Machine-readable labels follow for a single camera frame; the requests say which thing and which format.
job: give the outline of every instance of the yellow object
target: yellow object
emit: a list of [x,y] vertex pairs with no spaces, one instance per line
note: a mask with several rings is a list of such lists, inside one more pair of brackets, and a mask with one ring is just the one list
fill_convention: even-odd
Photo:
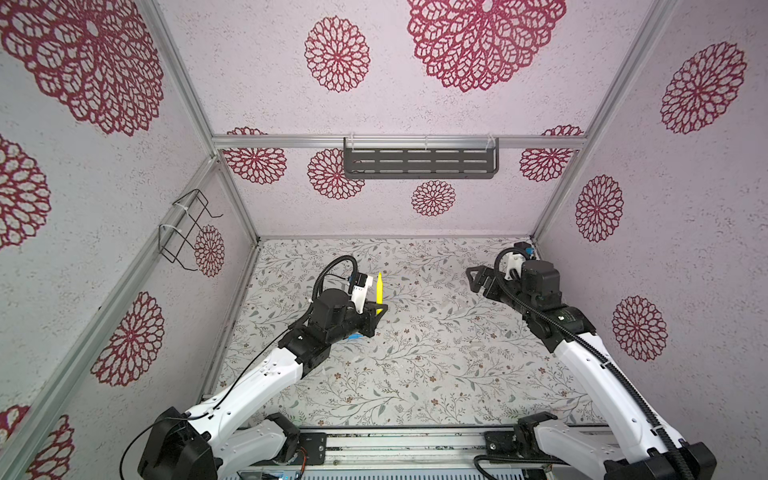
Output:
[[[384,282],[381,272],[379,272],[379,279],[376,281],[376,303],[384,303]],[[380,308],[376,309],[376,315],[379,315],[381,311]]]

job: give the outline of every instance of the leaf pattern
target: leaf pattern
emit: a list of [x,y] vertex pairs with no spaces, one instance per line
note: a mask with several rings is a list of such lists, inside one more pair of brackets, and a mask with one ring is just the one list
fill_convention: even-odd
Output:
[[[256,415],[297,425],[509,423],[548,410],[601,422],[573,375],[520,314],[469,289],[465,270],[492,264],[516,239],[267,240],[233,329],[220,386],[232,382],[307,308],[317,273],[339,255],[384,279],[389,312],[376,336],[347,339]],[[344,276],[339,265],[334,273]],[[343,286],[327,276],[326,288]]]

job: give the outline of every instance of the cable tie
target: cable tie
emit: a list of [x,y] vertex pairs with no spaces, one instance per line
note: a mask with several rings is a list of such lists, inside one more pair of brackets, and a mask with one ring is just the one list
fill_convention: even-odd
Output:
[[179,235],[182,235],[182,236],[184,235],[183,233],[181,233],[181,230],[177,229],[177,228],[176,228],[175,226],[173,226],[173,225],[169,225],[169,224],[167,224],[167,223],[161,223],[161,225],[160,225],[160,226],[161,226],[161,227],[168,227],[168,228],[172,228],[172,229],[176,230],[176,231],[179,233]]

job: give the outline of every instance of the red mandala pattern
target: red mandala pattern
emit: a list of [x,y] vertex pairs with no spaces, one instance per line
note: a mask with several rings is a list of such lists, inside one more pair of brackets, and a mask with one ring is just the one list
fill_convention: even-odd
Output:
[[50,196],[35,159],[0,135],[0,249],[35,236],[51,211]]
[[317,22],[304,46],[306,66],[328,90],[349,91],[368,73],[371,58],[366,38],[345,18],[325,17]]
[[661,120],[667,129],[688,134],[711,124],[736,99],[744,70],[744,52],[727,41],[688,58],[661,99]]
[[344,176],[344,152],[338,148],[317,152],[310,159],[306,174],[315,190],[337,200],[354,197],[366,184],[365,180],[351,180]]
[[43,449],[35,456],[27,469],[27,480],[61,480],[69,472],[69,459],[74,452],[74,429],[69,425],[69,415],[62,415],[56,430],[48,434]]
[[[546,130],[544,135],[582,135],[584,132],[573,125],[558,125]],[[560,177],[574,151],[569,148],[528,148],[520,158],[523,176],[537,182]]]
[[[256,128],[239,127],[228,135],[266,135]],[[286,172],[282,148],[234,148],[221,152],[232,171],[255,184],[277,182]]]
[[131,136],[159,115],[163,71],[131,0],[2,0],[0,31],[40,91],[77,120]]
[[91,367],[99,383],[127,386],[149,370],[163,346],[165,319],[149,293],[141,292]]
[[430,180],[419,185],[411,196],[411,205],[425,217],[444,214],[453,206],[456,192],[450,184],[440,180]]
[[613,324],[621,349],[635,359],[653,360],[667,346],[667,323],[656,306],[641,296],[628,296],[616,305]]
[[213,225],[200,229],[194,241],[194,259],[205,276],[216,276],[224,265],[224,240]]
[[619,226],[624,200],[619,183],[606,175],[588,181],[576,202],[576,225],[591,242],[605,240]]
[[565,0],[408,0],[414,55],[444,87],[488,90],[531,64]]
[[16,426],[27,415],[28,406],[14,405],[10,409],[0,412],[0,449],[11,438]]

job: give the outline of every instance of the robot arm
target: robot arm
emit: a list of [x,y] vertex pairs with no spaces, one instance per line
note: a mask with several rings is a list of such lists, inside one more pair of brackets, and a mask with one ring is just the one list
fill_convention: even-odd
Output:
[[[620,448],[599,444],[545,413],[521,421],[528,431],[518,432],[518,452],[523,456],[553,455],[595,480],[678,479],[688,478],[689,474],[695,475],[689,480],[709,478],[716,464],[709,449],[703,443],[687,443],[648,405],[615,365],[587,317],[562,303],[560,273],[552,263],[530,260],[530,247],[517,243],[505,249],[510,251],[499,254],[495,268],[467,269],[470,288],[476,293],[483,289],[486,298],[505,303],[523,315],[531,332],[584,387]],[[504,270],[497,271],[502,264]],[[670,442],[665,442],[662,435],[668,435]],[[522,438],[528,445],[520,443]],[[676,452],[670,452],[670,443]],[[673,457],[675,453],[679,453],[677,458]]]
[[[349,292],[323,290],[323,277],[340,259],[353,263]],[[139,475],[144,480],[215,480],[262,460],[288,462],[296,452],[299,429],[282,414],[238,428],[327,359],[332,344],[354,333],[376,334],[388,306],[366,301],[371,285],[371,276],[357,272],[354,258],[329,264],[318,276],[307,312],[259,365],[184,414],[173,407],[163,412],[144,447]]]

